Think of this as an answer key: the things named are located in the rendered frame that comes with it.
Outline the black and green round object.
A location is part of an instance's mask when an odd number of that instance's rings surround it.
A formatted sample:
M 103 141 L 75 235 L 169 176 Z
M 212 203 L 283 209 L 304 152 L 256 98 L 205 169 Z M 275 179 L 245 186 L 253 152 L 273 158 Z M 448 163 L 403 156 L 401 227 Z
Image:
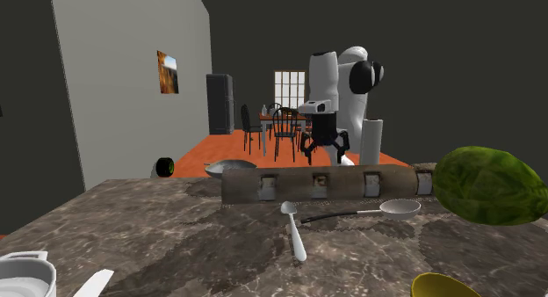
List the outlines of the black and green round object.
M 175 162 L 170 157 L 161 157 L 155 163 L 155 173 L 158 177 L 171 177 L 175 170 Z

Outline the white paned window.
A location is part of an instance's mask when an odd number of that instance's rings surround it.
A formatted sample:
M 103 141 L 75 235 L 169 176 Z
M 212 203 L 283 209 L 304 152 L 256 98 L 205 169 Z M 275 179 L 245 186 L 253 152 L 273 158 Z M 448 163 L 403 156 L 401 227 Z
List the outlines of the white paned window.
M 274 98 L 276 103 L 297 109 L 305 102 L 305 90 L 305 71 L 274 72 Z

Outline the black refrigerator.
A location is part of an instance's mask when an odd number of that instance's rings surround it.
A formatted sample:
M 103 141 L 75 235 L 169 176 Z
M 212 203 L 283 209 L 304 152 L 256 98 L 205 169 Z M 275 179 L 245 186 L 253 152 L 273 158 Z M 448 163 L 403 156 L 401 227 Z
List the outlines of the black refrigerator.
M 210 134 L 234 131 L 234 81 L 228 74 L 207 74 L 207 103 Z

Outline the green lettuce head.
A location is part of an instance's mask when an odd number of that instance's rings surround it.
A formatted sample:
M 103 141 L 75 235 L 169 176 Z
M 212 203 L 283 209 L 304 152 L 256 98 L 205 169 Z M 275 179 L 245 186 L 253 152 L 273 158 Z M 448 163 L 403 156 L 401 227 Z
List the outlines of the green lettuce head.
M 528 164 L 499 149 L 452 150 L 436 164 L 432 183 L 441 205 L 470 222 L 515 226 L 548 214 L 548 185 Z

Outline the orange wall picture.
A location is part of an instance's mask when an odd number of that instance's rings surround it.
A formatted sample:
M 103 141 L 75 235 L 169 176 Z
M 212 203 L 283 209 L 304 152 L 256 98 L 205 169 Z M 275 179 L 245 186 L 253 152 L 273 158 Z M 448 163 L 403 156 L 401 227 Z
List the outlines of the orange wall picture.
M 162 94 L 178 94 L 177 60 L 158 51 L 158 74 Z

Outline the white pot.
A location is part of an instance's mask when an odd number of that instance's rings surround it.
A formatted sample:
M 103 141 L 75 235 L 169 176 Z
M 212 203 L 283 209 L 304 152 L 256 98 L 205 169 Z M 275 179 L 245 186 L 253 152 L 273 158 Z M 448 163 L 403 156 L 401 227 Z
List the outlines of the white pot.
M 56 270 L 47 251 L 0 257 L 0 297 L 56 297 Z

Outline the white spoon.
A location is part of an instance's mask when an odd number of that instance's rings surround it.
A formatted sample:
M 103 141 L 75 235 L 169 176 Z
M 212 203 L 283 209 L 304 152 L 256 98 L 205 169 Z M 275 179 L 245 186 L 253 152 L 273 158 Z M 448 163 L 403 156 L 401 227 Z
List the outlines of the white spoon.
M 297 209 L 292 202 L 285 201 L 282 203 L 280 211 L 289 216 L 294 256 L 298 261 L 304 262 L 307 259 L 307 253 L 293 217 L 297 213 Z

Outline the dining table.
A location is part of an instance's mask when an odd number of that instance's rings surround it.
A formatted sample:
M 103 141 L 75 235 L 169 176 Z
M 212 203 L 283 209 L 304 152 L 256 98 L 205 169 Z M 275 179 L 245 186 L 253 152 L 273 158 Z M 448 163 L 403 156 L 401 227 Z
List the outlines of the dining table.
M 267 126 L 269 124 L 271 124 L 272 122 L 272 117 L 269 115 L 269 114 L 266 114 L 266 115 L 262 115 L 261 113 L 258 114 L 259 116 L 259 119 L 260 119 L 260 122 L 261 122 L 261 126 L 262 126 L 262 137 L 261 137 L 261 143 L 262 143 L 262 146 L 263 146 L 263 156 L 266 156 L 266 152 L 267 152 L 267 141 L 268 141 L 268 128 Z M 306 122 L 308 121 L 308 118 L 301 115 L 301 114 L 296 114 L 296 120 L 297 120 L 297 123 L 305 128 L 306 127 Z

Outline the grey metal bowl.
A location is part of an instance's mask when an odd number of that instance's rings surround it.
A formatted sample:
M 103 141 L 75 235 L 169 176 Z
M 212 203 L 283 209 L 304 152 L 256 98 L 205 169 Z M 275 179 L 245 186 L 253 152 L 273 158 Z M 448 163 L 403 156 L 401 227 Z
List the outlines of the grey metal bowl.
M 219 160 L 214 163 L 204 163 L 205 173 L 210 177 L 222 178 L 222 174 L 225 170 L 230 169 L 254 169 L 256 165 L 254 163 L 241 160 L 241 159 L 225 159 Z

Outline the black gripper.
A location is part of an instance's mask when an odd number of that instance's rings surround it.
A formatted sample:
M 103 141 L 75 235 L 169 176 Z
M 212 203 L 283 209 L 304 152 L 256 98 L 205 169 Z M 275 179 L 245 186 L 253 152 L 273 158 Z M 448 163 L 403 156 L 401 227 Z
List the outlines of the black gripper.
M 349 136 L 346 130 L 337 132 L 336 113 L 313 114 L 312 132 L 302 132 L 299 149 L 312 164 L 312 153 L 321 146 L 330 146 L 332 165 L 350 165 L 345 153 L 350 149 Z

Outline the black dining chair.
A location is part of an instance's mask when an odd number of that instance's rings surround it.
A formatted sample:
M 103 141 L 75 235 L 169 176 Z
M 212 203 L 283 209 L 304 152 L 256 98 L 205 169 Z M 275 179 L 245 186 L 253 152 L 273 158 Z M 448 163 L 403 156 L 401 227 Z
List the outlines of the black dining chair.
M 241 118 L 242 118 L 242 131 L 244 133 L 243 149 L 244 150 L 248 149 L 249 153 L 251 153 L 251 142 L 252 142 L 253 133 L 258 133 L 258 148 L 261 148 L 262 127 L 251 125 L 250 114 L 249 114 L 249 109 L 247 105 L 242 105 L 241 107 Z
M 292 144 L 292 160 L 295 160 L 296 127 L 298 111 L 289 107 L 281 107 L 272 115 L 272 125 L 275 137 L 274 161 L 277 161 L 280 141 L 288 138 Z

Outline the long brown wooden rack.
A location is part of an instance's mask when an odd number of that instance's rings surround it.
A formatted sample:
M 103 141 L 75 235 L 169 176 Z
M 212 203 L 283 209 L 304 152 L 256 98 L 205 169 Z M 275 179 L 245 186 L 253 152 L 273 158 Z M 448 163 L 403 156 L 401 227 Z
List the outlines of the long brown wooden rack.
M 433 193 L 434 163 L 229 169 L 221 178 L 226 205 L 286 200 L 411 199 Z

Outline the yellow bowl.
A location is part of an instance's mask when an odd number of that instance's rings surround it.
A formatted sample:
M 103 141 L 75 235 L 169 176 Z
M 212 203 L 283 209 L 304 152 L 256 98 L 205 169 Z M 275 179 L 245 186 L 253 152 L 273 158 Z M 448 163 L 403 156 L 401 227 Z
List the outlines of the yellow bowl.
M 426 272 L 414 278 L 410 297 L 481 297 L 466 284 L 441 273 Z

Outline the white knife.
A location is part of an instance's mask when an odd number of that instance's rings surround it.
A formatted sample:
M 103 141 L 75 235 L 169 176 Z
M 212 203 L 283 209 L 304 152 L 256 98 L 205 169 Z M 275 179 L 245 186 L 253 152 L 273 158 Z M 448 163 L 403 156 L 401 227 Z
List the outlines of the white knife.
M 109 283 L 114 271 L 103 269 L 95 272 L 73 295 L 73 297 L 99 297 Z

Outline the white paper towel roll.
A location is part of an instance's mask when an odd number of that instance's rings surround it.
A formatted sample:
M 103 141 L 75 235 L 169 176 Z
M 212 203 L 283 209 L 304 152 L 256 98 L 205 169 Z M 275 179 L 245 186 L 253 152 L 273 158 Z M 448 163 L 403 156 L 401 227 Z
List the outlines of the white paper towel roll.
M 383 120 L 363 120 L 359 163 L 379 164 L 382 141 Z

